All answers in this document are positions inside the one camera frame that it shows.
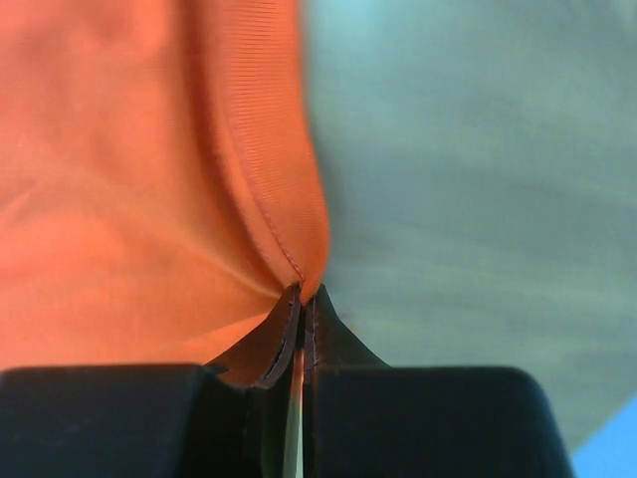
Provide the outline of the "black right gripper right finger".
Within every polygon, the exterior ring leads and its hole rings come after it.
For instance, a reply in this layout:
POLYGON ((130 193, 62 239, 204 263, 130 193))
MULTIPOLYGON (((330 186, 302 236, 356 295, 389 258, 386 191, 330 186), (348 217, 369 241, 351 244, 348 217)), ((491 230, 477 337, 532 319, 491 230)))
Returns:
POLYGON ((316 477, 314 438, 314 388, 323 369, 386 369, 390 365, 378 357, 338 317, 328 290, 321 284, 303 308, 305 313, 305 347, 303 380, 303 476, 316 477))

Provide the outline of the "orange t shirt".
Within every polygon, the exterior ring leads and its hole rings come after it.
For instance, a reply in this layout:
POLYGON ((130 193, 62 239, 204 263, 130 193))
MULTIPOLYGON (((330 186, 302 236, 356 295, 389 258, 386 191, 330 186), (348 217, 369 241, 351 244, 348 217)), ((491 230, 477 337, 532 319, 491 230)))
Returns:
POLYGON ((1 5, 1 365, 206 363, 329 227, 298 1, 1 5))

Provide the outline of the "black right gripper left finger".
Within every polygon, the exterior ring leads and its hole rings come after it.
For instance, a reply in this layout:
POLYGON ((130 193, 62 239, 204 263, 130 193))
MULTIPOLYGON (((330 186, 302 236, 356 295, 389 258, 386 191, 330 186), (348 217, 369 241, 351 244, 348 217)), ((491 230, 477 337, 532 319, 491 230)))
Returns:
POLYGON ((304 368, 300 287, 209 364, 210 464, 216 477, 294 477, 304 368))

